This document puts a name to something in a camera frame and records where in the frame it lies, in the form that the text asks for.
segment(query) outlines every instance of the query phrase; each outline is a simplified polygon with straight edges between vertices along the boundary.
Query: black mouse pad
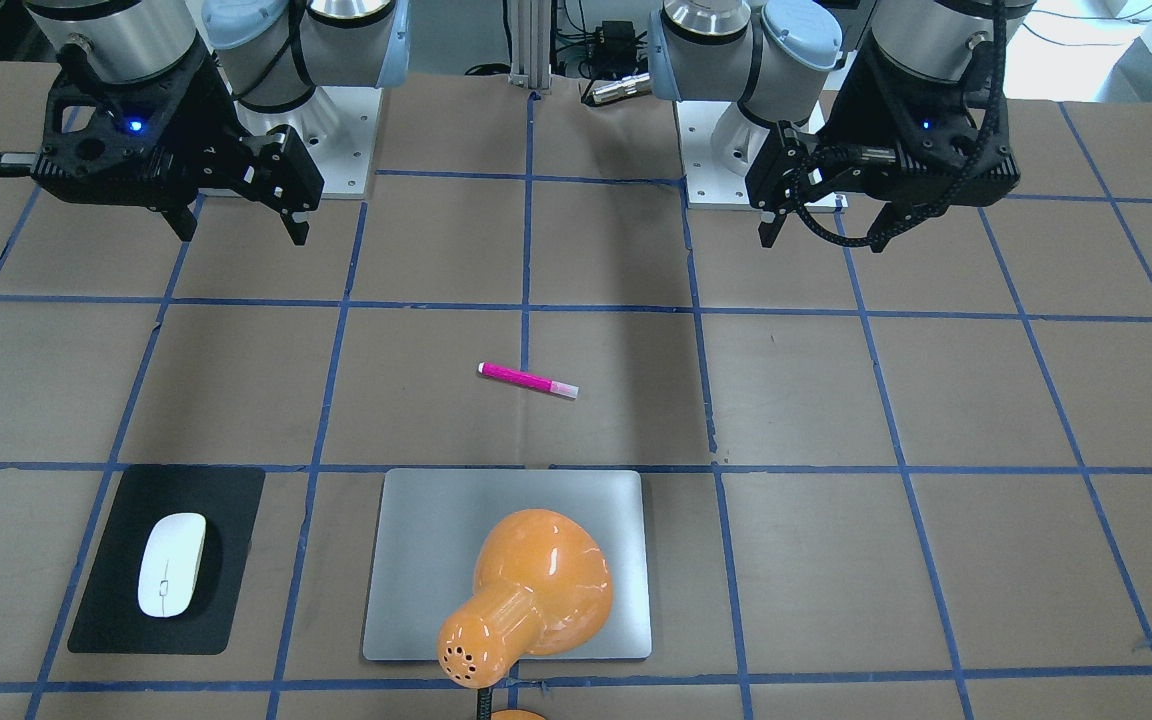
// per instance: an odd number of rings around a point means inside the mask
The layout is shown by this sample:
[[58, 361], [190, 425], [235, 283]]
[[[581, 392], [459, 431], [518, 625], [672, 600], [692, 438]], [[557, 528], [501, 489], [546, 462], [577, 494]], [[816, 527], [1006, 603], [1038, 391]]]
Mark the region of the black mouse pad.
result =
[[[264, 487], [265, 471], [256, 468], [128, 468], [88, 575], [69, 651], [151, 655], [225, 651]], [[197, 511], [207, 521], [198, 579], [182, 614], [150, 617], [136, 598], [141, 560], [150, 530], [174, 511]]]

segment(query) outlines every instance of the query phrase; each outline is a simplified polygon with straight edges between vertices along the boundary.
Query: orange lamp shade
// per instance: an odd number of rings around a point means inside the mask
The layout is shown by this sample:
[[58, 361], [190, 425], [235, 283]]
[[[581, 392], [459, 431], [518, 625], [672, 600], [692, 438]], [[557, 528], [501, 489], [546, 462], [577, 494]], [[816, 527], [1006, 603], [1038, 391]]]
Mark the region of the orange lamp shade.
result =
[[439, 630], [438, 660], [457, 684], [492, 687], [523, 655], [594, 637], [611, 612], [612, 574], [594, 538], [558, 511], [515, 511], [484, 541], [473, 597]]

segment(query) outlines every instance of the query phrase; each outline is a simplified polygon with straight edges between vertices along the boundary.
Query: white mouse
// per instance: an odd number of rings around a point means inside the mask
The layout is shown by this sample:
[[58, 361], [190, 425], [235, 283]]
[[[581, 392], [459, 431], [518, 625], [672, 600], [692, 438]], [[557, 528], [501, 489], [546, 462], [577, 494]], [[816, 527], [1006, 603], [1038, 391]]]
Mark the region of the white mouse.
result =
[[207, 521], [197, 511], [177, 511], [157, 521], [141, 560], [136, 592], [141, 612], [174, 617], [189, 607], [206, 532]]

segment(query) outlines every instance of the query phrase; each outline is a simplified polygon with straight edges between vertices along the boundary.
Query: pink marker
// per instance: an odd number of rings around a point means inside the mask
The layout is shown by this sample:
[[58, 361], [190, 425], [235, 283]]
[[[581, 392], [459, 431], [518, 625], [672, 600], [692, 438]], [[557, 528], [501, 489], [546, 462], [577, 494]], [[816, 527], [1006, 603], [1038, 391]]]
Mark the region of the pink marker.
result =
[[552, 392], [554, 395], [573, 400], [576, 400], [576, 393], [579, 392], [579, 387], [570, 386], [567, 382], [552, 381], [548, 378], [540, 378], [540, 376], [532, 376], [521, 372], [521, 370], [511, 370], [492, 363], [479, 363], [479, 373], [485, 378], [495, 378], [498, 381], [513, 382], [516, 386], [539, 389], [539, 392]]

